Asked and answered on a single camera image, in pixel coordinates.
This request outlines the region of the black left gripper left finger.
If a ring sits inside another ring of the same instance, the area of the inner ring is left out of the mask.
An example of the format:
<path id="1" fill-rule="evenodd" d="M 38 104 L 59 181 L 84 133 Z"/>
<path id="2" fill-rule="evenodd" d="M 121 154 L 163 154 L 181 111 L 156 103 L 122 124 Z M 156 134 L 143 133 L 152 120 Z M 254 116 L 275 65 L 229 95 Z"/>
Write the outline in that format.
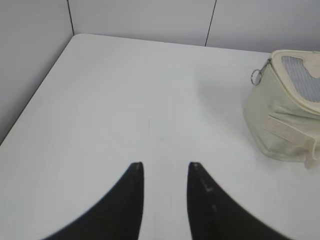
<path id="1" fill-rule="evenodd" d="M 48 240 L 137 240 L 144 208 L 144 166 L 134 162 L 93 207 Z"/>

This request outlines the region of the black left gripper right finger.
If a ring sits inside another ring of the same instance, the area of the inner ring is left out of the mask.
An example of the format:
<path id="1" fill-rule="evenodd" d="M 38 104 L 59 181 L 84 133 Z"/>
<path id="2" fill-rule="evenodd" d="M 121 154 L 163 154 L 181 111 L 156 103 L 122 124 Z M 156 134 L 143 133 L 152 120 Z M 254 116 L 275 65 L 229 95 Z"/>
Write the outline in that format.
<path id="1" fill-rule="evenodd" d="M 236 203 L 199 162 L 188 166 L 187 213 L 193 240 L 283 238 Z"/>

